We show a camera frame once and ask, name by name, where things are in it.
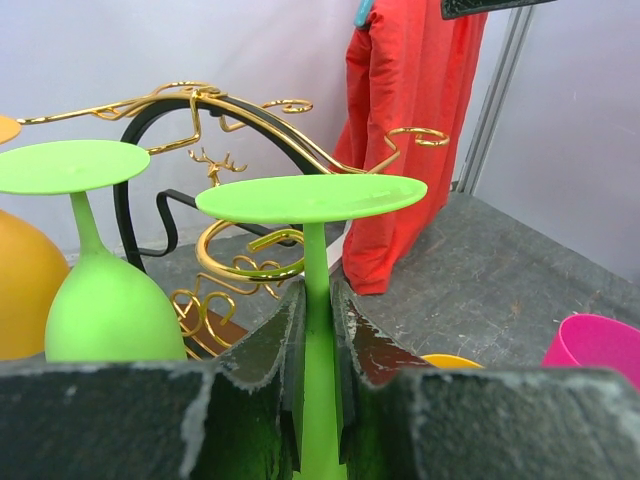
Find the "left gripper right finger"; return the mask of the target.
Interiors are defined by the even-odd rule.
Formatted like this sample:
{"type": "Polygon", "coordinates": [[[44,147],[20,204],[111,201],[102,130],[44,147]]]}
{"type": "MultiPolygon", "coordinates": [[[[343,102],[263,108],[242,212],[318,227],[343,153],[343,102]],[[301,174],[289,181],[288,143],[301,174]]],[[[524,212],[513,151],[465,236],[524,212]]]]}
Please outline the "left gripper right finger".
{"type": "Polygon", "coordinates": [[[352,479],[635,479],[639,395],[602,369],[439,369],[331,290],[352,479]]]}

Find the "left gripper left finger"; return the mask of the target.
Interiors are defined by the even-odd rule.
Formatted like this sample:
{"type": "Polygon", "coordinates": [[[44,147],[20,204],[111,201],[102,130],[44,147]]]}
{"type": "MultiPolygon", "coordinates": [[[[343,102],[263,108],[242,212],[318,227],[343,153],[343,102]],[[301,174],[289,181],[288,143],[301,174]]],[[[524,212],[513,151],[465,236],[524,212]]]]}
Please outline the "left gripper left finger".
{"type": "Polygon", "coordinates": [[[306,294],[202,361],[8,362],[5,479],[289,479],[300,467],[306,294]]]}

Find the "green wine glass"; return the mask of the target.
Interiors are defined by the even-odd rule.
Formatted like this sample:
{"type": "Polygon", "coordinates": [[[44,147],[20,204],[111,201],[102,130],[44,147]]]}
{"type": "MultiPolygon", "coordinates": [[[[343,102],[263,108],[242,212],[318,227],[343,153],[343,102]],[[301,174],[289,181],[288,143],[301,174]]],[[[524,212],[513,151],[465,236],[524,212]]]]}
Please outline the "green wine glass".
{"type": "Polygon", "coordinates": [[[424,182],[384,174],[261,178],[210,188],[197,208],[232,222],[303,227],[306,287],[303,433],[299,479],[344,479],[339,461],[334,332],[325,225],[371,217],[419,202],[424,182]]]}
{"type": "Polygon", "coordinates": [[[98,232],[88,191],[141,174],[149,153],[112,140],[63,140],[1,155],[1,190],[69,196],[80,252],[59,288],[45,329],[49,362],[186,359],[177,315],[159,285],[112,254],[98,232]]]}

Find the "magenta wine glass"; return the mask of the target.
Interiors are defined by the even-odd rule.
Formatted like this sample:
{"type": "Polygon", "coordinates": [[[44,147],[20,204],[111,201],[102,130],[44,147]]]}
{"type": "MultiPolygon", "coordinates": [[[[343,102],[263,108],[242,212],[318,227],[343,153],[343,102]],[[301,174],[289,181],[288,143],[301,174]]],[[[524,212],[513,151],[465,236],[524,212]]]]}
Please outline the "magenta wine glass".
{"type": "Polygon", "coordinates": [[[560,323],[541,365],[607,368],[639,389],[639,329],[600,315],[571,315],[560,323]]]}

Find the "gold wine glass rack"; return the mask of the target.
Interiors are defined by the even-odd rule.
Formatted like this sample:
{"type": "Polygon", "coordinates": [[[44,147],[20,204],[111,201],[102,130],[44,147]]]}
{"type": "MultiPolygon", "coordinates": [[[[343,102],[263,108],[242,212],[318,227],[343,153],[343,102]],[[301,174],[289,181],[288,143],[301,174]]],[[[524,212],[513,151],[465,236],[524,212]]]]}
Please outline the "gold wine glass rack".
{"type": "Polygon", "coordinates": [[[399,127],[384,134],[391,154],[368,170],[346,166],[291,124],[270,113],[279,106],[286,113],[311,110],[307,100],[283,99],[261,106],[228,95],[203,82],[173,82],[149,94],[82,110],[49,116],[20,118],[22,126],[51,123],[81,116],[108,121],[128,117],[131,123],[123,141],[135,144],[147,128],[161,116],[180,109],[191,114],[191,136],[149,148],[152,155],[190,147],[200,140],[200,111],[218,118],[220,128],[232,132],[249,126],[278,146],[300,169],[298,176],[282,176],[219,183],[193,198],[194,207],[216,218],[196,244],[199,263],[210,272],[229,280],[257,285],[281,283],[299,274],[305,276],[307,307],[311,321],[329,316],[329,266],[324,227],[329,222],[366,218],[400,210],[421,200],[425,183],[402,176],[389,176],[384,169],[400,155],[396,135],[410,134],[415,144],[441,147],[446,134],[419,127],[399,127]],[[215,261],[207,252],[215,234],[236,225],[257,234],[249,248],[258,251],[274,242],[297,241],[304,247],[303,259],[286,267],[241,270],[215,261]]]}

